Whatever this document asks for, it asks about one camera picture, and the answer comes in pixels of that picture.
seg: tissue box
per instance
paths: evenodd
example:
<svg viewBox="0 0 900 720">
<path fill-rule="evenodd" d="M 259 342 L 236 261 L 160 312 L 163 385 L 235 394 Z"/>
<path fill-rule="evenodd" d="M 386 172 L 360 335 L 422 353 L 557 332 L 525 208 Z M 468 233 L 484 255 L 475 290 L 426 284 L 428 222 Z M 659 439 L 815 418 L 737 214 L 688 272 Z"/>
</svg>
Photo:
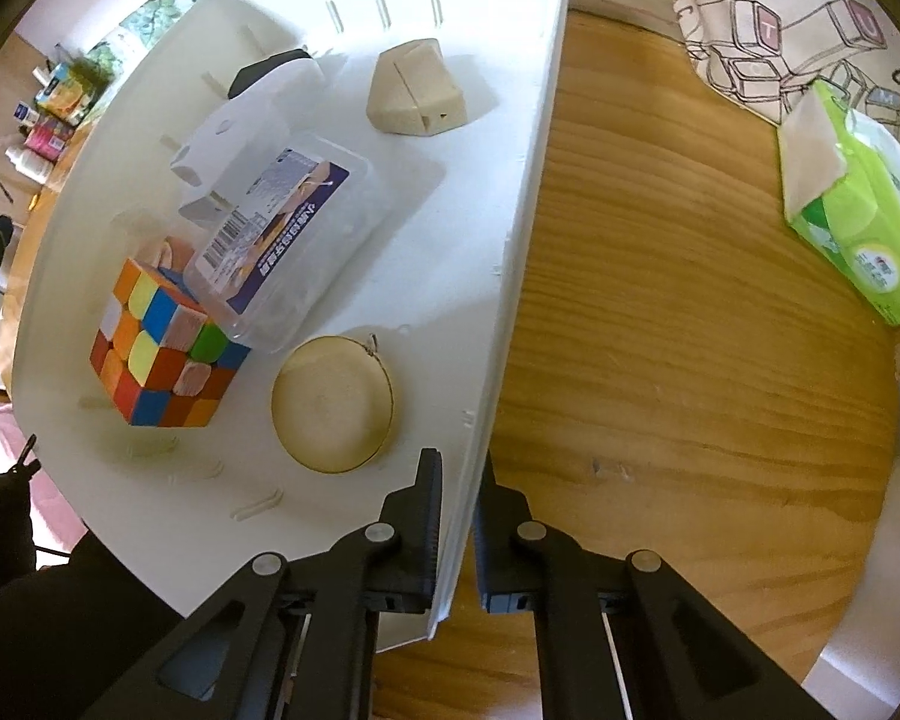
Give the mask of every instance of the tissue box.
<svg viewBox="0 0 900 720">
<path fill-rule="evenodd" d="M 900 143 L 824 80 L 778 137 L 788 223 L 900 324 Z"/>
<path fill-rule="evenodd" d="M 249 352 L 207 317 L 181 274 L 127 260 L 90 364 L 131 425 L 204 427 Z"/>
</svg>

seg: pink fabric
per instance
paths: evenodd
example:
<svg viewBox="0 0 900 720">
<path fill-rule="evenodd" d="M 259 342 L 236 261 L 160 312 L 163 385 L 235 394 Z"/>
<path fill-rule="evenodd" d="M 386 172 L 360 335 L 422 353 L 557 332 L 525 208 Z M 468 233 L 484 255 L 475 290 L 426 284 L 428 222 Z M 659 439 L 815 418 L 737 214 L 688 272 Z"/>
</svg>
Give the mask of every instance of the pink fabric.
<svg viewBox="0 0 900 720">
<path fill-rule="evenodd" d="M 13 417 L 13 406 L 0 406 L 0 473 L 16 463 L 25 443 L 26 437 Z M 45 470 L 38 471 L 31 480 L 31 518 L 37 546 L 70 552 L 87 532 L 83 520 Z M 44 536 L 53 538 L 54 543 L 46 543 Z"/>
</svg>

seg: wooden disc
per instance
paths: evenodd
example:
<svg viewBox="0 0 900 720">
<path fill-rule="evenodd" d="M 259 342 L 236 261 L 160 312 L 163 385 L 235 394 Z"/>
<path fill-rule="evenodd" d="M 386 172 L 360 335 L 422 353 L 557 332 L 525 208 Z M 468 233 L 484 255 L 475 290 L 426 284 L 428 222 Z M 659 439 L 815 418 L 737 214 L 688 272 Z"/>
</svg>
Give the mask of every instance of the wooden disc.
<svg viewBox="0 0 900 720">
<path fill-rule="evenodd" d="M 290 354 L 271 397 L 276 435 L 295 461 L 321 473 L 365 464 L 394 422 L 394 390 L 380 359 L 343 336 Z"/>
</svg>

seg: rubik's cube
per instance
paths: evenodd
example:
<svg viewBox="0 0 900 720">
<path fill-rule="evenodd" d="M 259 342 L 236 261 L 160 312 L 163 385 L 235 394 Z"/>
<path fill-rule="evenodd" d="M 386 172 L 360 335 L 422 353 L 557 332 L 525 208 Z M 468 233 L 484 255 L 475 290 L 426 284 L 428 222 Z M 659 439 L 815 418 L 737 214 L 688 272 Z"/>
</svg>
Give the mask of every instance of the rubik's cube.
<svg viewBox="0 0 900 720">
<path fill-rule="evenodd" d="M 203 427 L 249 352 L 213 324 L 181 274 L 127 260 L 90 364 L 131 425 Z"/>
</svg>

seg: bottle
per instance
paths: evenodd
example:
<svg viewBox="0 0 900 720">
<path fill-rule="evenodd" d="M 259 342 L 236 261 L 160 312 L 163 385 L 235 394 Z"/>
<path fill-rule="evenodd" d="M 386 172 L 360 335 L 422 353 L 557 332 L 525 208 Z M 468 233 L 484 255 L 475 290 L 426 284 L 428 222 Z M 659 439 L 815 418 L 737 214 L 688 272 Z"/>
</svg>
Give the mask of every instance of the bottle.
<svg viewBox="0 0 900 720">
<path fill-rule="evenodd" d="M 37 92 L 36 104 L 71 127 L 83 121 L 97 99 L 96 87 L 65 62 L 53 68 L 49 76 L 41 68 L 34 68 L 34 77 L 47 81 Z"/>
<path fill-rule="evenodd" d="M 40 117 L 43 114 L 40 113 L 36 108 L 31 105 L 27 105 L 26 103 L 17 103 L 17 108 L 13 112 L 13 117 L 17 119 L 18 122 L 22 122 L 25 127 L 33 127 L 36 122 L 40 121 Z"/>
<path fill-rule="evenodd" d="M 61 133 L 56 130 L 53 124 L 55 121 L 56 119 L 53 117 L 40 119 L 26 137 L 26 147 L 31 151 L 36 151 L 45 159 L 49 159 L 50 162 L 58 161 L 64 146 L 67 145 L 66 139 L 59 136 Z"/>
<path fill-rule="evenodd" d="M 35 151 L 30 151 L 25 146 L 11 146 L 5 153 L 13 167 L 16 167 L 17 172 L 21 172 L 41 186 L 47 183 L 50 171 L 53 170 L 53 162 L 50 162 L 49 159 L 45 159 Z"/>
</svg>

